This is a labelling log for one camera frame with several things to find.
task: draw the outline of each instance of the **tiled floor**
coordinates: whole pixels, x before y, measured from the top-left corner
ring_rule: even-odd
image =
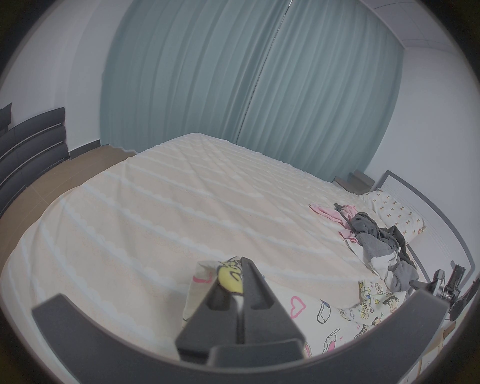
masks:
[[[61,194],[77,187],[103,170],[135,155],[111,146],[103,146],[86,154],[67,160],[29,186],[10,205],[0,218],[0,271],[15,249],[20,237]],[[5,319],[0,319],[0,382],[45,382],[42,372],[32,377],[31,361],[21,351]]]

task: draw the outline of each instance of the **bed sheet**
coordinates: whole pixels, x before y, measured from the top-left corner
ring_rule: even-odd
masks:
[[[259,153],[198,133],[158,145],[60,196],[22,236],[1,298],[22,337],[65,383],[31,309],[63,293],[94,321],[148,351],[174,346],[198,261],[246,256],[281,286],[338,308],[375,275],[309,208],[357,196]]]

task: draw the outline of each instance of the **nightstand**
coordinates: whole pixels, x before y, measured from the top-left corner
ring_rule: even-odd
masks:
[[[357,169],[354,173],[350,172],[348,175],[348,181],[343,180],[340,177],[335,177],[332,184],[339,188],[343,188],[347,192],[356,195],[363,195],[372,189],[375,180],[370,179],[367,175]]]

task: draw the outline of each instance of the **green curtain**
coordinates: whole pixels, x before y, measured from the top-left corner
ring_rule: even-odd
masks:
[[[289,1],[135,0],[108,55],[101,143],[233,141]]]
[[[191,132],[324,180],[365,170],[403,48],[358,0],[135,0],[104,73],[101,142],[141,152]]]

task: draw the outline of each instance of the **white headboard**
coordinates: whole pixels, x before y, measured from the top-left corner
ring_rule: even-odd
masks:
[[[448,279],[455,264],[460,264],[465,268],[460,283],[460,288],[463,288],[475,272],[475,263],[452,222],[425,195],[390,171],[383,175],[377,188],[388,191],[402,205],[424,219],[426,229],[407,247],[427,281],[431,281],[438,269],[443,269],[445,278]]]

